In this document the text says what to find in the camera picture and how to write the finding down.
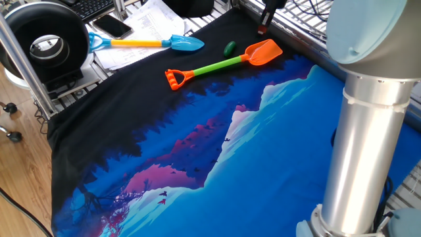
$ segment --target keyboard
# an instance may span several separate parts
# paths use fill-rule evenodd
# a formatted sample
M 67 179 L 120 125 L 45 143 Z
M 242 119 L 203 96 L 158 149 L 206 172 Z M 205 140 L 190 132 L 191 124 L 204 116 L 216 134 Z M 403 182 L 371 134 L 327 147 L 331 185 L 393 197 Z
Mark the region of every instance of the keyboard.
M 112 0 L 79 0 L 70 8 L 80 16 L 84 22 L 89 22 L 113 7 L 114 3 L 112 3 Z

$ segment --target smartphone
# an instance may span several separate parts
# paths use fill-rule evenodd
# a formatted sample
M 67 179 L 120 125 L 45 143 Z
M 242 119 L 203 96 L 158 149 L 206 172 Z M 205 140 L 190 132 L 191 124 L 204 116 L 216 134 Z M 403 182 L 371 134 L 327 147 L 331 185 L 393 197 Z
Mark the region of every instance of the smartphone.
M 133 33 L 130 26 L 107 14 L 94 21 L 93 25 L 114 39 L 122 39 Z

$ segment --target metal cylinder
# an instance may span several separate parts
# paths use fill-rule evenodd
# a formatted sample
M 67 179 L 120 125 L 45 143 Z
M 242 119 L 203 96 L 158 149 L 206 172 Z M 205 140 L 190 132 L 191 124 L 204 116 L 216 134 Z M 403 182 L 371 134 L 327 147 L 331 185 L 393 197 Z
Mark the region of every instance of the metal cylinder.
M 120 21 L 124 21 L 128 18 L 126 12 L 126 6 L 124 0 L 112 0 L 114 2 L 114 14 Z
M 332 234 L 371 231 L 413 85 L 348 73 L 321 216 Z

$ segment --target wooden floor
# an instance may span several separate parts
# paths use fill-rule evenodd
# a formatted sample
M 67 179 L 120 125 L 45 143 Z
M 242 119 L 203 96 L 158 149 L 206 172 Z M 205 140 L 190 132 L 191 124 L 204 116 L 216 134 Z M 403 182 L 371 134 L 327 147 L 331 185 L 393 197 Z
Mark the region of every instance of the wooden floor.
M 0 112 L 0 125 L 22 133 L 12 143 L 0 133 L 0 187 L 34 214 L 48 229 L 51 223 L 51 148 L 34 117 L 36 106 L 30 92 L 12 85 L 0 65 L 0 101 L 17 104 L 19 111 Z M 21 212 L 0 197 L 0 237 L 45 236 Z

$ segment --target caster wheel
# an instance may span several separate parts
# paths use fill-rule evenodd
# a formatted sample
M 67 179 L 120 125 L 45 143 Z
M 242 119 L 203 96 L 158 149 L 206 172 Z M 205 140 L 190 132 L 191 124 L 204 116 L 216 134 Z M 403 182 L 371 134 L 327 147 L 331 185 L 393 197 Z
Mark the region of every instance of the caster wheel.
M 22 134 L 20 132 L 11 132 L 6 135 L 12 142 L 22 141 Z
M 13 114 L 17 112 L 18 107 L 14 103 L 8 103 L 6 107 L 3 107 L 3 110 L 10 114 Z

